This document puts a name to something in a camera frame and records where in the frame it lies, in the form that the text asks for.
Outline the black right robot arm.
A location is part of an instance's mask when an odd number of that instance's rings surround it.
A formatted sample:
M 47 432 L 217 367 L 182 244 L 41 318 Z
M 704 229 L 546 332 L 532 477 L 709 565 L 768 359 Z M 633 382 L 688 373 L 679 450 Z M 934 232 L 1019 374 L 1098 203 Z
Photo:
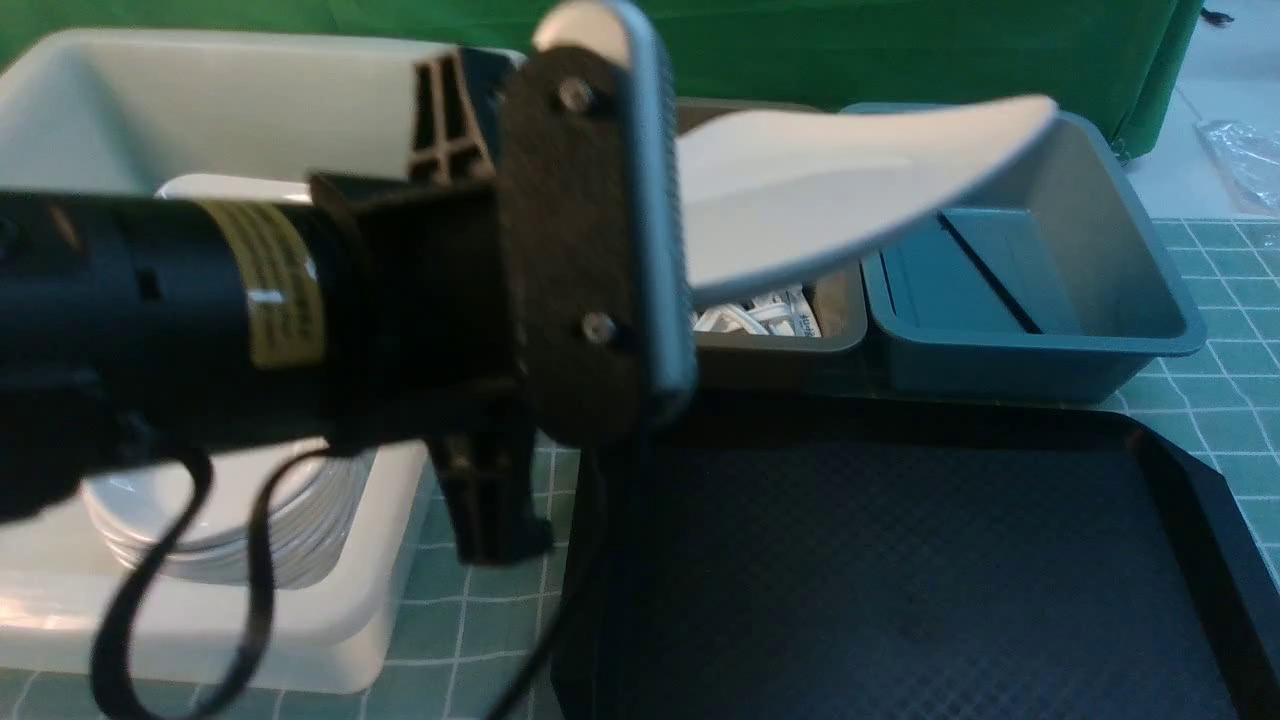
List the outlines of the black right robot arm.
M 310 205 L 3 193 L 3 520 L 110 470 L 421 439 L 460 557 L 547 552 L 535 430 L 609 445 L 687 393 L 657 60 L 463 49 L 416 68 L 408 179 Z

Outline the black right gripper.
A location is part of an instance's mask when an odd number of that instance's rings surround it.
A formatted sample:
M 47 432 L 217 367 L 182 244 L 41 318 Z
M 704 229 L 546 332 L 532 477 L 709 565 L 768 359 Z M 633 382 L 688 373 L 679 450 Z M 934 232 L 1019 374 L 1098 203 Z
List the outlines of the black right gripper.
M 338 369 L 337 442 L 428 445 L 468 565 L 545 553 L 534 436 L 611 446 L 652 424 L 637 234 L 613 65 L 458 47 L 415 67 L 404 179 L 317 173 L 367 333 Z

